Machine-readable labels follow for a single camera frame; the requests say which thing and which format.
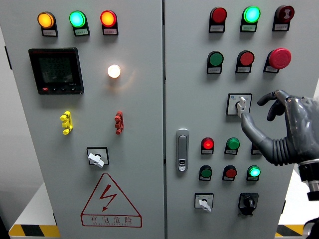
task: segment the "illuminated light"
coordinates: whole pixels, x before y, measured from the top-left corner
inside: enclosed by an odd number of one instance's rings
[[[249,6],[244,11],[244,19],[248,23],[255,23],[260,17],[260,10],[257,6]]]
[[[54,25],[54,18],[48,12],[42,12],[38,15],[38,23],[43,28],[51,28]]]
[[[85,15],[81,11],[73,11],[70,14],[70,23],[74,27],[83,27],[85,24]]]
[[[102,25],[106,27],[112,27],[115,25],[117,18],[114,12],[111,10],[106,10],[101,13],[100,20]]]
[[[213,172],[209,169],[204,169],[202,172],[201,172],[201,176],[203,178],[209,178],[211,177],[211,175],[213,174]]]
[[[251,177],[258,177],[260,175],[260,169],[258,166],[249,167],[248,172]]]
[[[214,141],[212,138],[205,138],[202,140],[201,145],[204,149],[212,149],[214,147]]]
[[[211,18],[216,23],[222,23],[226,20],[227,11],[222,7],[217,7],[213,10]]]
[[[224,61],[224,57],[221,53],[219,52],[215,52],[213,53],[210,58],[209,58],[209,62],[213,65],[213,66],[219,66],[221,63],[223,63]]]
[[[108,68],[108,74],[112,78],[118,78],[121,74],[121,68],[118,65],[112,65]]]
[[[227,147],[231,150],[237,150],[240,146],[239,140],[237,138],[230,138],[226,143]]]

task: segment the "robotic hand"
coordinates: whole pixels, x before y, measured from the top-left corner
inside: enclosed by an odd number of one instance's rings
[[[300,177],[309,186],[309,201],[319,200],[319,101],[291,96],[276,90],[263,96],[257,104],[275,100],[267,120],[285,114],[287,136],[270,139],[258,129],[248,113],[241,114],[241,127],[263,156],[275,165],[297,163]]]

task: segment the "orange indicator light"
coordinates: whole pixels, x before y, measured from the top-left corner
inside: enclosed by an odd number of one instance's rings
[[[106,10],[101,13],[100,20],[105,27],[112,27],[115,25],[117,18],[114,12]]]
[[[43,28],[51,28],[54,25],[54,18],[48,12],[42,12],[38,15],[38,23]]]

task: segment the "green push button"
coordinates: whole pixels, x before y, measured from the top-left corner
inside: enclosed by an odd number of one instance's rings
[[[202,172],[201,172],[201,176],[203,178],[209,178],[211,175],[212,175],[212,171],[209,170],[209,169],[204,169]]]
[[[209,58],[209,62],[213,65],[213,66],[219,66],[221,63],[223,63],[224,61],[224,57],[223,55],[216,51],[213,54],[211,54],[210,58]]]
[[[231,150],[237,150],[240,146],[238,138],[230,138],[226,143],[227,147]]]

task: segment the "warning sign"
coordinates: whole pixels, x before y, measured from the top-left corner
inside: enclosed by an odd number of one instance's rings
[[[95,186],[81,221],[88,227],[142,227],[142,216],[108,173]]]

